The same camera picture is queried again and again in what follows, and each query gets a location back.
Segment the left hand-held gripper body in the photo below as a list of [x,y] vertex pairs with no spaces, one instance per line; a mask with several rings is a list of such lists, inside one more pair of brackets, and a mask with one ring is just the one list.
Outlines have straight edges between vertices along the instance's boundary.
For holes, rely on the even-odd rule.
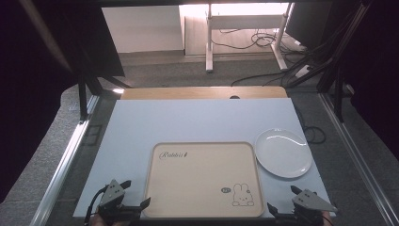
[[133,222],[139,220],[141,209],[138,206],[126,206],[122,204],[125,195],[125,189],[120,183],[113,179],[106,187],[106,190],[98,205],[97,213],[108,224],[113,222]]

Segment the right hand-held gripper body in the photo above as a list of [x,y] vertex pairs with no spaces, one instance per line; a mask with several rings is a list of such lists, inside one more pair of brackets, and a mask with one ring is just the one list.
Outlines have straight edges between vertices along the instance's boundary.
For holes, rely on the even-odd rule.
[[337,213],[338,208],[325,201],[308,189],[301,189],[302,192],[295,194],[292,198],[294,210],[291,214],[279,213],[275,221],[279,224],[291,226],[324,226],[322,212]]

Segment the person's left hand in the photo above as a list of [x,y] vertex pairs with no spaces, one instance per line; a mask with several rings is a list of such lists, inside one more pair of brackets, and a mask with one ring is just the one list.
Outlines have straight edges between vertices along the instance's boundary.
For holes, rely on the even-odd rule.
[[108,224],[100,216],[96,215],[89,220],[89,226],[126,226],[126,222],[118,221]]

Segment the white round plate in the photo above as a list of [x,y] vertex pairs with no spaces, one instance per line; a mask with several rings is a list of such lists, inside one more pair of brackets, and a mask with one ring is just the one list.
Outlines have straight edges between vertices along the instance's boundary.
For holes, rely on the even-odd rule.
[[295,133],[270,129],[258,135],[255,154],[261,166],[281,178],[297,178],[307,173],[312,164],[308,143]]

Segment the beige tray with rabbit print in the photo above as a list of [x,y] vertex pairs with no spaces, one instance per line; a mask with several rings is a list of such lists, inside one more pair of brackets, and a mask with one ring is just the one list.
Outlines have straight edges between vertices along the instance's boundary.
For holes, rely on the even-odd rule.
[[145,196],[148,218],[257,218],[264,212],[247,142],[155,145]]

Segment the white board sheet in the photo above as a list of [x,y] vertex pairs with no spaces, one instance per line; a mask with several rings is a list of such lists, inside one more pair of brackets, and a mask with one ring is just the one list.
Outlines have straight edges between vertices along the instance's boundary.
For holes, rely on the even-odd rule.
[[281,212],[292,210],[291,186],[309,189],[325,199],[327,191],[313,158],[310,170],[292,179],[278,177],[261,166],[255,141],[270,129],[291,131],[306,141],[289,98],[119,101],[74,213],[84,216],[94,193],[113,179],[132,181],[125,204],[137,205],[148,199],[145,191],[152,151],[159,143],[249,143],[262,187],[262,218],[268,215],[268,202]]

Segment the black metal stand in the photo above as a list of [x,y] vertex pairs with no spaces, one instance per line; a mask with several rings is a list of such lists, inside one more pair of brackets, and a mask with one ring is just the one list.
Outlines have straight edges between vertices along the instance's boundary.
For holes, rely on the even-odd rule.
[[87,89],[89,89],[93,95],[99,96],[103,92],[103,87],[97,76],[79,73],[77,74],[77,79],[80,110],[79,122],[83,123],[88,119]]
[[343,122],[342,116],[342,98],[343,98],[343,75],[340,72],[340,66],[343,63],[344,52],[350,41],[357,32],[359,25],[364,19],[370,5],[374,0],[354,0],[355,5],[352,11],[347,15],[347,19],[343,21],[343,25],[335,32],[334,36],[328,41],[333,44],[337,37],[339,42],[333,48],[333,52],[329,54],[329,58],[315,67],[309,73],[305,73],[302,77],[286,85],[287,89],[292,89],[305,81],[313,78],[321,73],[322,77],[317,83],[316,89],[319,93],[326,94],[332,86],[334,86],[333,94],[333,112],[335,116]]

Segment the white power strip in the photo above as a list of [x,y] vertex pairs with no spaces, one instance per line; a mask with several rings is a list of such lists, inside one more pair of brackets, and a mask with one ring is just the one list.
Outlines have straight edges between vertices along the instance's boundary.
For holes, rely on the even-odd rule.
[[305,65],[295,74],[295,77],[300,78],[311,70],[312,70],[312,66]]

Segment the dark curtain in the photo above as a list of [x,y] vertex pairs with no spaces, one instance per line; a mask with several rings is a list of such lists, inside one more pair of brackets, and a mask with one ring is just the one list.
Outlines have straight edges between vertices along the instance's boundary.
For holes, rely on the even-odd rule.
[[345,82],[362,118],[399,159],[399,0],[374,0],[346,48]]
[[51,54],[19,0],[0,0],[0,203],[77,77]]

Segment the white cabinet panel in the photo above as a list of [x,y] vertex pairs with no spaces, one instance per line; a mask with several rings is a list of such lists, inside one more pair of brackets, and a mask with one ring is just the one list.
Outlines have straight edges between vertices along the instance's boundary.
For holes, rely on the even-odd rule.
[[178,6],[102,8],[118,53],[183,50]]

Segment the dark monitor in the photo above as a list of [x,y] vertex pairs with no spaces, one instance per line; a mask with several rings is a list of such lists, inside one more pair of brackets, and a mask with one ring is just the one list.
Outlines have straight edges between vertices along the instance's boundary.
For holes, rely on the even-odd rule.
[[294,4],[285,32],[308,49],[319,46],[331,33],[329,1]]

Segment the aluminium rail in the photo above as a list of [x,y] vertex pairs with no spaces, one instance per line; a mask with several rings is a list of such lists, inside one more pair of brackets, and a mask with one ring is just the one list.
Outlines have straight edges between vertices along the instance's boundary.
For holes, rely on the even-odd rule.
[[393,206],[391,201],[388,199],[385,191],[382,189],[381,185],[376,180],[373,175],[371,169],[367,165],[364,160],[362,154],[359,151],[359,148],[355,142],[355,140],[350,135],[347,130],[345,124],[340,121],[340,119],[334,113],[333,103],[330,101],[329,97],[325,93],[318,94],[326,112],[328,113],[334,127],[339,134],[345,149],[348,151],[352,161],[359,172],[359,175],[366,185],[371,197],[386,222],[387,226],[399,226],[399,217],[396,212],[393,210]]
[[39,207],[37,208],[36,213],[32,217],[29,226],[45,226],[48,218],[51,215],[52,209],[56,204],[56,199],[60,193],[61,188],[63,187],[69,169],[72,165],[72,161],[80,146],[81,140],[83,139],[83,136],[88,129],[88,125],[92,118],[94,109],[98,104],[99,100],[100,97],[96,95],[92,95],[88,99],[88,103],[86,104],[86,107],[88,109],[88,115],[84,120],[80,120],[77,123],[72,133],[72,137],[69,140],[68,146],[66,147],[58,163],[58,166],[52,177],[52,180],[47,186],[43,198],[40,201]]

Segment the white desk frame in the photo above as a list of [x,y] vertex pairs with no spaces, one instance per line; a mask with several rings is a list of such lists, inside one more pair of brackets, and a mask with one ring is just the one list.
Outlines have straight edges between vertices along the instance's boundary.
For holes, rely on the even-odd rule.
[[292,4],[286,3],[277,12],[267,11],[267,4],[209,4],[206,15],[206,71],[214,69],[213,31],[218,29],[278,29],[271,43],[272,52],[281,71],[288,69],[280,51],[281,40],[288,22]]

